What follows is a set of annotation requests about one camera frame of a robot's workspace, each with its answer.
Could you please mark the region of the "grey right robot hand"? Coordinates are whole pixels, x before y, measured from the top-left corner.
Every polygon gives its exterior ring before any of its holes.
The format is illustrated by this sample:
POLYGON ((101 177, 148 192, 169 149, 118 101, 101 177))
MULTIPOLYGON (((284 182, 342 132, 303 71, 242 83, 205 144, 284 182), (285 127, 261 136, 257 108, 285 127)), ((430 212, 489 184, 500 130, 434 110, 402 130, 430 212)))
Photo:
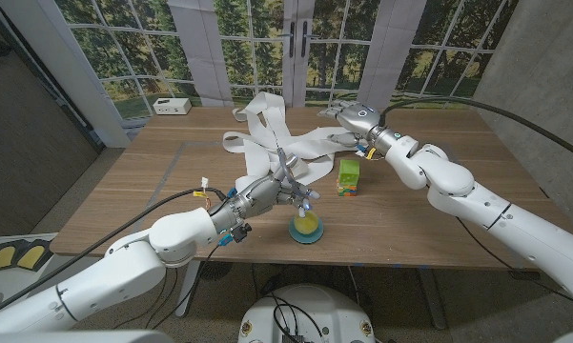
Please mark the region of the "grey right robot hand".
POLYGON ((371 148, 386 154, 402 135, 380 124, 381 116, 372 108, 357 101, 336 100, 320 111, 318 117, 336 119, 346 133, 331 134, 328 139, 345 147, 355 147, 364 140, 371 148))

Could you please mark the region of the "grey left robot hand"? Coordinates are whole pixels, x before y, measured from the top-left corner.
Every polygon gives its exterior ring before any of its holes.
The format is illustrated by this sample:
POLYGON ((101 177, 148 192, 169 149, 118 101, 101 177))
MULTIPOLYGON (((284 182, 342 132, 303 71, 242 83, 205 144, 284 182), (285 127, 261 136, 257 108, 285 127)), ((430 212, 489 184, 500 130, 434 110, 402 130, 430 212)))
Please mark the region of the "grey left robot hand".
POLYGON ((310 199, 319 199, 320 195, 297 181, 289 181, 289 175, 288 167, 280 167, 211 208, 210 216, 216 232, 229 231, 248 218, 270 211, 275 205, 293 205, 300 216, 305 214, 311 209, 310 199))

